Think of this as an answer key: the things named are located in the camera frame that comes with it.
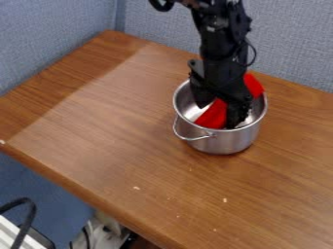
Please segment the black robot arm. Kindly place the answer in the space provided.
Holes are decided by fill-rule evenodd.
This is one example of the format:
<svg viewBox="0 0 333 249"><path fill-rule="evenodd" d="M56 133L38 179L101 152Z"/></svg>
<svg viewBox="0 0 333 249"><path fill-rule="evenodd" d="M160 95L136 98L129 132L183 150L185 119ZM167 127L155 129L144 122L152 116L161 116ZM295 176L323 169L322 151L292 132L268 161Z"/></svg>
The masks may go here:
<svg viewBox="0 0 333 249"><path fill-rule="evenodd" d="M214 100L226 104L224 121L218 127L232 129L250 112L252 96L244 75L255 59L248 60L247 34L252 19L242 0L148 0L159 12L168 12L175 4L189 12L200 37L199 59L187 62L189 89L195 103L204 108Z"/></svg>

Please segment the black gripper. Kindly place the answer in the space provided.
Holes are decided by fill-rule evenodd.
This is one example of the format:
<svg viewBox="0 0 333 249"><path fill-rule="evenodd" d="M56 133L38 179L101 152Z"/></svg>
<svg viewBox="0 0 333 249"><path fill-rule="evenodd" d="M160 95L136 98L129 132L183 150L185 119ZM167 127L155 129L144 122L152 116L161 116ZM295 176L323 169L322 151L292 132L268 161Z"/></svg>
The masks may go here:
<svg viewBox="0 0 333 249"><path fill-rule="evenodd" d="M219 98L227 103L226 125L232 129L248 117L252 108L250 91L244 85L247 58L232 55L222 60L189 59L189 89L200 109Z"/></svg>

